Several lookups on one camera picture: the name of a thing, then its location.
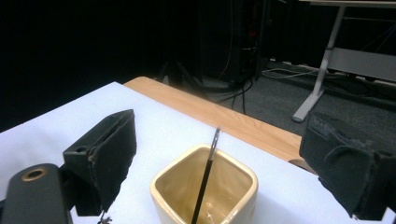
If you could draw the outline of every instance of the table leg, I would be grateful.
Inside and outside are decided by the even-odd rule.
[[[323,94],[324,89],[322,88],[322,83],[324,76],[326,75],[327,67],[329,65],[329,60],[332,56],[332,48],[334,47],[335,39],[337,38],[338,31],[340,29],[341,21],[344,17],[346,7],[339,7],[337,17],[335,18],[334,26],[332,28],[332,34],[330,35],[329,43],[324,52],[322,62],[320,64],[320,69],[318,73],[317,80],[315,82],[315,87],[311,94],[306,98],[297,112],[293,115],[292,120],[296,122],[303,122],[308,112],[317,103],[320,96]]]

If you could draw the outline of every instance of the white tabletop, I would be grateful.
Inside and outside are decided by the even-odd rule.
[[[113,223],[159,223],[149,194],[151,179],[182,152],[210,144],[215,129],[148,97],[111,83],[43,116],[0,133],[0,199],[18,171],[39,163],[62,165],[62,152],[109,114],[133,109],[137,154],[106,216]],[[349,218],[318,177],[227,133],[218,148],[251,168],[259,179],[254,223],[372,223]],[[97,223],[77,217],[74,223]],[[392,223],[387,210],[382,222]]]

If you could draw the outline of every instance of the cream ceramic pot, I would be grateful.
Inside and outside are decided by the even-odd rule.
[[[150,193],[162,223],[191,223],[209,150],[191,148],[152,179]],[[250,223],[257,188],[253,171],[217,149],[198,223]]]

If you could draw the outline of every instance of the wooden table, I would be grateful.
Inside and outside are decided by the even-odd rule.
[[[299,155],[300,135],[279,129],[147,77],[135,78],[125,83],[124,86],[208,125],[220,126],[224,132],[282,160],[302,160]]]

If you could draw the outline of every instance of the black stick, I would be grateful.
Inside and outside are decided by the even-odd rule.
[[[195,205],[194,214],[192,216],[192,221],[191,221],[192,224],[197,223],[198,220],[199,210],[201,209],[202,199],[204,198],[205,189],[207,185],[207,179],[209,178],[210,169],[212,168],[213,155],[215,153],[216,144],[218,143],[218,139],[219,139],[219,132],[220,132],[220,128],[217,128],[215,137],[213,138],[212,147],[210,148],[209,158],[207,158],[204,177],[202,178],[202,184],[201,184],[201,188],[199,189],[197,204]]]

